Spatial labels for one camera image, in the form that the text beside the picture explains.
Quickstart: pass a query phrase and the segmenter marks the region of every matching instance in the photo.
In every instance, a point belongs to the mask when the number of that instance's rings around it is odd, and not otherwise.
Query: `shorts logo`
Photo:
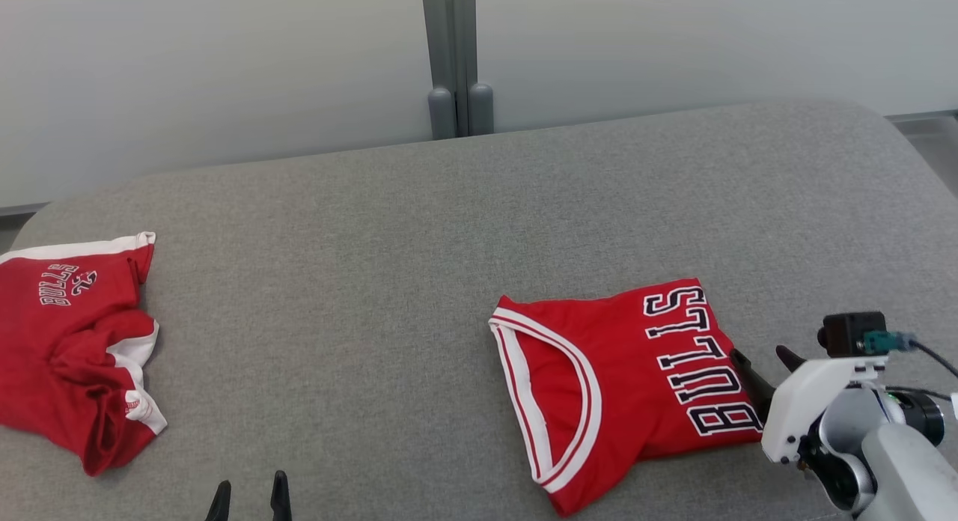
[[[70,296],[79,296],[97,281],[97,271],[76,273],[76,265],[50,265],[48,272],[41,273],[37,291],[40,304],[44,306],[69,306]]]
[[[97,280],[97,271],[84,272],[73,278],[73,289],[71,295],[79,296],[79,293],[93,287],[93,282]]]

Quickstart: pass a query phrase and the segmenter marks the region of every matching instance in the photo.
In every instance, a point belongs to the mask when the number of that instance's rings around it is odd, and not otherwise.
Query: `red jersey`
[[[158,326],[142,310],[154,234],[0,255],[0,425],[40,433],[91,476],[167,425],[143,388]]]
[[[531,476],[564,517],[637,460],[762,438],[697,279],[598,300],[503,296],[489,326]]]

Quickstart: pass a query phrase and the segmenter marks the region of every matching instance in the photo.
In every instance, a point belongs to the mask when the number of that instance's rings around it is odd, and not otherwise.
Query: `folded jersey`
[[[531,476],[564,517],[637,460],[762,436],[697,279],[598,300],[503,296],[489,326]]]
[[[91,476],[167,425],[143,386],[157,323],[138,309],[155,235],[0,255],[0,424],[40,433]]]

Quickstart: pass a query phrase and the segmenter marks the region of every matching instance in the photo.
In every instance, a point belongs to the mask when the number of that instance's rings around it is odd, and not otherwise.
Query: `white wall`
[[[496,132],[823,95],[958,109],[958,0],[476,0]]]
[[[0,208],[430,138],[421,0],[0,0]]]

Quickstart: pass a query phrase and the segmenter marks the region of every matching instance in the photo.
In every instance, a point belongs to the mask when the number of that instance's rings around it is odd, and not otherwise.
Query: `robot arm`
[[[885,331],[880,313],[828,316],[819,343],[829,359],[778,347],[793,372],[774,389],[735,351],[732,361],[763,419],[772,462],[811,470],[832,504],[859,521],[955,519],[958,472],[935,449],[944,416],[925,394],[877,383],[889,350],[913,337]]]

